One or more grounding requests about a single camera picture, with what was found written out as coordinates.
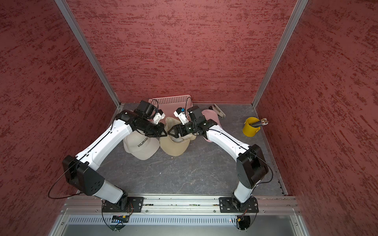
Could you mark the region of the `cream baseball cap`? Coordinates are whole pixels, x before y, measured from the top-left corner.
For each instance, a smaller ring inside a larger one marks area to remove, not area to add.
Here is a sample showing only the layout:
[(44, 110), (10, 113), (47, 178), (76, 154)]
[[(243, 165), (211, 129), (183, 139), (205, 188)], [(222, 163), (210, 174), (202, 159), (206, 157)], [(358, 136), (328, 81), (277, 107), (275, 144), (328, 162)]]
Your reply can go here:
[(123, 139), (123, 146), (127, 153), (144, 161), (151, 158), (159, 150), (160, 143), (157, 138), (149, 138), (134, 131)]

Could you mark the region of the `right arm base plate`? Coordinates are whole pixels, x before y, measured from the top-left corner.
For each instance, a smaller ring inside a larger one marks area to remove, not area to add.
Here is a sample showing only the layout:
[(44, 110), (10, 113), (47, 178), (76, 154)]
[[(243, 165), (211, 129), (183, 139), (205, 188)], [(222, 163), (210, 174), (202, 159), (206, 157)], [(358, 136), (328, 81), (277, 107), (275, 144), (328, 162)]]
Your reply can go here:
[(255, 197), (250, 197), (244, 203), (233, 197), (220, 197), (219, 206), (221, 213), (259, 213), (258, 201)]

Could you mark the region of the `beige cap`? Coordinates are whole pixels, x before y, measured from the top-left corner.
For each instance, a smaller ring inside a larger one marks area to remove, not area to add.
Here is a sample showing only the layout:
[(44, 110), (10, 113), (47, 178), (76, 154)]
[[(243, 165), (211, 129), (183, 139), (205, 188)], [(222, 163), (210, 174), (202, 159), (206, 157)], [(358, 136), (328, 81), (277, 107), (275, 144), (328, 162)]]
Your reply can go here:
[[(168, 132), (173, 126), (182, 124), (178, 119), (167, 117), (165, 119), (164, 130)], [(180, 156), (188, 148), (191, 141), (195, 140), (196, 136), (188, 134), (186, 136), (180, 136), (179, 138), (167, 135), (166, 137), (160, 137), (161, 149), (170, 156)]]

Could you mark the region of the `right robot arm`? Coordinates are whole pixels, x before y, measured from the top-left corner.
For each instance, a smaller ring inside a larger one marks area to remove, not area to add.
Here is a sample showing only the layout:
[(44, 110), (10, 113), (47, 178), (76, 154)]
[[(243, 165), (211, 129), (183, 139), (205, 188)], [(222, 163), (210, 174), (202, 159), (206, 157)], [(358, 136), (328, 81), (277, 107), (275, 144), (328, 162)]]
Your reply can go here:
[(188, 110), (178, 108), (174, 116), (180, 123), (169, 129), (168, 135), (182, 138), (188, 134), (203, 136), (225, 150), (236, 162), (238, 186), (231, 195), (232, 207), (241, 212), (256, 205), (253, 200), (253, 190), (269, 173), (269, 166), (265, 161), (258, 145), (245, 144), (218, 125), (213, 119), (206, 119), (198, 106)]

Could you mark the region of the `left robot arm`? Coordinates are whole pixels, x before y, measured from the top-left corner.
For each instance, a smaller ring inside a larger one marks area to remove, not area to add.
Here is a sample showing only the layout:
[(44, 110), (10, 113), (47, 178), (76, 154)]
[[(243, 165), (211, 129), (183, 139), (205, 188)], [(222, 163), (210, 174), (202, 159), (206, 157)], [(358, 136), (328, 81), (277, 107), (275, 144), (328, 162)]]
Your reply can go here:
[(160, 148), (159, 137), (167, 136), (161, 120), (165, 114), (157, 106), (141, 101), (134, 111), (124, 110), (115, 116), (111, 126), (75, 157), (68, 155), (62, 162), (68, 184), (87, 196), (96, 196), (126, 211), (126, 191), (106, 181), (97, 170), (119, 144), (139, 160), (147, 160)]

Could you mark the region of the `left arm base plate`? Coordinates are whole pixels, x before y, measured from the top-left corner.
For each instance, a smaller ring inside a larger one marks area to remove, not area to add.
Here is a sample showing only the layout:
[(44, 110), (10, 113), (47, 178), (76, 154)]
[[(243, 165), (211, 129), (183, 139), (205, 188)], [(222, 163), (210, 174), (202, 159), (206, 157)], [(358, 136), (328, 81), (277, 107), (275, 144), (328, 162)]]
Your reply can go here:
[(140, 213), (143, 206), (143, 197), (124, 197), (117, 203), (111, 203), (107, 200), (104, 201), (102, 206), (103, 212), (126, 212), (126, 213)]

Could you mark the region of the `pink baseball cap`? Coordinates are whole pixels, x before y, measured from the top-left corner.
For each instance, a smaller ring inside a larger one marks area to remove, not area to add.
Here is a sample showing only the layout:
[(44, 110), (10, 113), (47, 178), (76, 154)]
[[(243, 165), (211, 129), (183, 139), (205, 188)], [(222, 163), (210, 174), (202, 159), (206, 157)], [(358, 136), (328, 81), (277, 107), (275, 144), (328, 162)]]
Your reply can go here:
[(221, 127), (219, 116), (214, 110), (205, 109), (202, 111), (202, 114), (207, 120), (213, 120), (218, 124), (219, 127)]

